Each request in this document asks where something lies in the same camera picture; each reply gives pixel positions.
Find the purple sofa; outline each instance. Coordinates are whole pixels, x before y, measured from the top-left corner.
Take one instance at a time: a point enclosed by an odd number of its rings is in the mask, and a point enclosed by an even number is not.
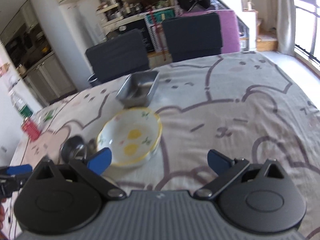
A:
[[[239,26],[235,12],[233,10],[212,10],[212,11],[199,11],[189,12],[180,15],[185,16],[196,16],[202,14],[208,14],[215,12],[220,17],[221,35],[223,47],[221,53],[232,53],[240,51],[240,38],[239,38]]]

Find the metal tray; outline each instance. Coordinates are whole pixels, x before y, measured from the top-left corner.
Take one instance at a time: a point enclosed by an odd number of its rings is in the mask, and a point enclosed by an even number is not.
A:
[[[126,108],[148,106],[156,92],[158,84],[158,71],[136,72],[127,78],[116,98]]]

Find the green label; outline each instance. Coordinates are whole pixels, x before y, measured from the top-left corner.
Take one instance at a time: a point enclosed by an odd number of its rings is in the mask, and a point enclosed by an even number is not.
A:
[[[162,11],[159,11],[159,12],[155,12],[153,13],[153,16],[156,20],[156,23],[161,23],[163,20],[162,20],[162,14],[164,14],[164,17],[165,19],[170,19],[170,18],[174,18],[174,10],[173,9],[167,9],[167,10],[162,10]],[[152,21],[152,17],[150,14],[146,15],[147,17],[147,21],[149,24],[153,24],[153,21]]]
[[[28,105],[25,105],[23,108],[20,110],[20,114],[26,118],[32,116],[33,112],[30,110]]]

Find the red object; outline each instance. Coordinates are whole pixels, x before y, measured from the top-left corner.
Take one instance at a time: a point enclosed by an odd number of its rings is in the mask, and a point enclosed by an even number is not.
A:
[[[24,119],[21,129],[29,136],[31,141],[36,141],[41,135],[38,126],[29,117]]]
[[[162,24],[157,23],[157,21],[155,19],[155,16],[153,15],[152,8],[150,8],[150,16],[151,16],[152,22],[154,23],[154,25],[156,27],[156,35],[157,35],[159,43],[160,43],[160,49],[162,51],[163,59],[164,59],[164,61],[166,61],[167,59],[166,59],[166,56],[165,56],[164,46],[162,44],[162,40],[161,40],[161,37],[160,37],[160,30],[159,30],[159,29],[162,29]]]

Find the red container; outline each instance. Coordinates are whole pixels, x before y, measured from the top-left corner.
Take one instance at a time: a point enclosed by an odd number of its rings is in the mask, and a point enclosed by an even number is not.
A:
[[[29,117],[26,117],[23,120],[21,129],[29,136],[31,141],[37,140],[41,135],[41,131],[38,129],[38,126]]]

